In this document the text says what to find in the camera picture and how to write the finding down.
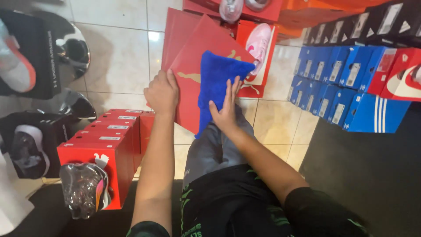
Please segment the left hand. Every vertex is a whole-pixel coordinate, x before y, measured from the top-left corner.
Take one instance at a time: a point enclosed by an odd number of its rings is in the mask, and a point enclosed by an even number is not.
[[[175,115],[179,103],[179,87],[171,69],[160,70],[149,87],[144,89],[146,101],[157,115]]]

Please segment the pink sneaker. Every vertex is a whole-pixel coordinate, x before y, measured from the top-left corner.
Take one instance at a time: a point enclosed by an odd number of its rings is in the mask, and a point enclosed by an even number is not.
[[[243,5],[244,0],[222,0],[219,14],[224,21],[234,24],[241,16]]]
[[[245,49],[256,59],[254,61],[256,69],[250,73],[251,75],[257,75],[262,68],[271,35],[270,26],[263,23],[254,28],[248,37]]]

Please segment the blue microfiber towel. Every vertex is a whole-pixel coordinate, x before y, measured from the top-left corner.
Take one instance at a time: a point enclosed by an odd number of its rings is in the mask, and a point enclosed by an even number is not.
[[[253,63],[214,55],[210,51],[202,54],[200,94],[197,102],[200,108],[199,133],[195,138],[199,138],[208,123],[212,121],[209,101],[214,101],[218,110],[222,109],[226,95],[226,81],[231,79],[233,84],[236,76],[240,76],[240,80],[243,81],[255,68]]]

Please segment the person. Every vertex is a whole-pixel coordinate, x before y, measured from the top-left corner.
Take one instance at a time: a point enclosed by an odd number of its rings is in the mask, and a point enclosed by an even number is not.
[[[253,135],[227,80],[224,105],[188,155],[181,196],[181,237],[369,236],[360,218],[302,176]],[[174,119],[179,89],[171,70],[144,90],[155,111],[129,237],[170,237]]]

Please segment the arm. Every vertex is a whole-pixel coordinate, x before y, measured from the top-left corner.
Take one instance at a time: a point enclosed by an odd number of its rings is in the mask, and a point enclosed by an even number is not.
[[[236,77],[233,85],[230,80],[226,84],[226,96],[222,110],[218,112],[215,104],[212,101],[209,102],[213,120],[234,143],[278,200],[284,204],[291,191],[309,185],[291,166],[237,126],[234,107],[235,96],[241,87],[240,78]]]
[[[159,71],[145,88],[146,100],[155,111],[155,121],[136,190],[131,226],[153,221],[170,235],[171,191],[174,180],[174,118],[178,104],[178,86],[171,70]]]

